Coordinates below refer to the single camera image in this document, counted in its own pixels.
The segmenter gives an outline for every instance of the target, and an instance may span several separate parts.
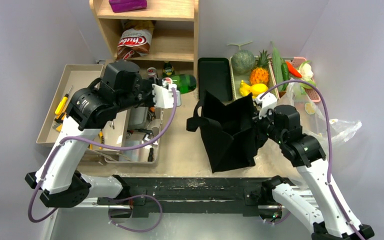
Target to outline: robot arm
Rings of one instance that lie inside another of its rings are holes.
[[[303,133],[300,115],[295,107],[276,106],[276,97],[271,93],[261,100],[259,97],[257,99],[256,103],[261,105],[261,111],[255,122],[260,141],[265,143],[271,139],[279,144],[282,154],[308,184],[319,210],[295,194],[291,186],[279,176],[262,183],[263,197],[286,206],[312,233],[313,240],[357,239],[353,226],[358,226],[359,233],[366,239],[373,237],[372,228],[362,224],[354,215],[335,180],[332,178],[328,183],[326,154],[317,139]],[[347,221],[329,185],[333,187],[351,221]]]
[[[45,206],[71,208],[86,198],[129,197],[124,194],[123,180],[116,175],[94,177],[76,171],[89,143],[75,138],[93,140],[108,121],[129,108],[172,108],[175,98],[171,89],[176,89],[176,85],[168,84],[166,88],[156,82],[156,79],[142,79],[139,67],[133,62],[119,61],[108,64],[102,78],[97,78],[87,88],[73,94],[51,154],[37,172],[25,176],[31,188],[36,189],[41,184],[39,187],[43,192],[40,200]],[[178,90],[176,99],[176,105],[179,106]],[[67,137],[72,139],[61,145],[60,141]],[[42,179],[47,165],[46,175]]]

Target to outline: fruit basket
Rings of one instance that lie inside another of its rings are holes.
[[[272,62],[272,59],[269,58],[269,68]],[[241,85],[241,80],[243,80],[246,84],[250,84],[250,74],[251,71],[244,73],[244,74],[237,74],[234,73],[232,68],[232,57],[229,58],[229,66],[230,66],[230,75],[231,75],[231,81],[232,81],[232,92],[233,92],[233,100],[237,100],[242,98],[242,95],[239,93],[239,87]],[[273,77],[273,70],[268,71],[268,88],[273,87],[276,84],[275,78]],[[277,99],[279,99],[279,91],[277,89],[274,89],[271,91],[274,96],[276,96]]]
[[[301,56],[294,56],[293,58],[284,58],[283,60],[290,62],[294,68],[298,68],[303,62],[307,61],[307,59],[305,57],[301,57]],[[270,71],[270,79],[273,78],[274,82],[277,83],[277,81],[276,81],[276,79],[274,77],[275,75],[273,73],[272,62],[270,62],[270,64],[268,65],[268,68],[269,68],[269,71]],[[311,89],[305,88],[305,92],[307,93],[308,97],[314,103],[320,102],[320,96],[317,94],[317,92],[314,89],[312,89],[312,88]]]

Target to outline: red pepper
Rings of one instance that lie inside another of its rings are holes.
[[[292,64],[288,61],[286,61],[286,64],[287,64],[287,69],[289,70],[290,74],[292,74],[293,76],[297,77],[297,78],[302,78],[303,76],[301,75],[301,73],[299,71],[297,71],[295,69],[294,66],[292,66]]]

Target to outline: black tray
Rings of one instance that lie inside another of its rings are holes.
[[[221,102],[233,101],[232,78],[229,60],[224,57],[201,57],[198,59],[198,97],[205,90]]]

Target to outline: pink basket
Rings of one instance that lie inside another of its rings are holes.
[[[294,68],[298,68],[303,62],[307,61],[307,59],[305,57],[301,57],[301,56],[294,56],[293,58],[284,58],[285,61],[289,61],[292,66]],[[273,66],[270,66],[272,69],[270,69],[272,71],[272,76],[274,78],[274,74],[273,74]],[[314,90],[314,89],[305,89],[305,92],[307,93],[308,97],[314,102],[314,103],[318,103],[320,102],[320,96],[317,94],[317,92]]]

